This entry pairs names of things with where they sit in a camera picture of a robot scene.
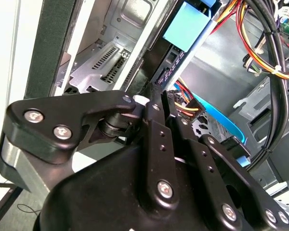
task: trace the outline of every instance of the metal bolt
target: metal bolt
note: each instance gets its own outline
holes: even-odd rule
[[[286,224],[289,224],[289,220],[288,220],[288,218],[286,217],[286,215],[284,214],[284,213],[282,213],[282,212],[278,212],[278,215],[279,215],[279,217],[280,217],[280,219],[284,222],[284,223],[286,223]]]
[[[223,204],[222,209],[229,220],[236,221],[236,213],[230,205]]]
[[[158,192],[164,197],[164,198],[171,198],[172,197],[172,188],[171,186],[164,182],[160,181],[158,183]]]
[[[181,121],[182,121],[182,123],[183,123],[184,125],[188,125],[188,122],[187,122],[186,119],[182,118]]]
[[[124,101],[131,103],[131,99],[126,95],[122,97],[124,99]]]
[[[25,112],[24,117],[31,123],[39,123],[44,119],[44,116],[41,112],[33,110]]]
[[[61,139],[61,140],[67,140],[67,139],[72,137],[72,131],[70,129],[68,129],[67,127],[63,127],[63,126],[57,126],[53,130],[53,134],[58,139]]]
[[[276,223],[276,217],[274,217],[273,213],[270,210],[266,210],[265,214],[271,222]]]
[[[157,111],[160,110],[160,108],[159,108],[156,104],[152,105],[152,107],[153,107],[155,110],[157,110]]]
[[[214,139],[211,138],[211,137],[208,137],[208,141],[209,141],[211,144],[214,144],[214,143],[215,143]]]

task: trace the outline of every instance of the red wire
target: red wire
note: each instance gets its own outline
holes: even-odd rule
[[[236,13],[237,6],[238,4],[235,5],[235,7],[231,10],[231,12],[212,30],[211,34],[217,31],[228,20],[228,18],[230,18],[233,14]]]
[[[188,92],[188,90],[186,90],[186,88],[185,88],[180,82],[176,81],[176,84],[178,84],[179,87],[180,87],[181,89],[183,89],[183,90],[191,97],[191,99],[194,97],[193,95],[191,95],[191,94]]]

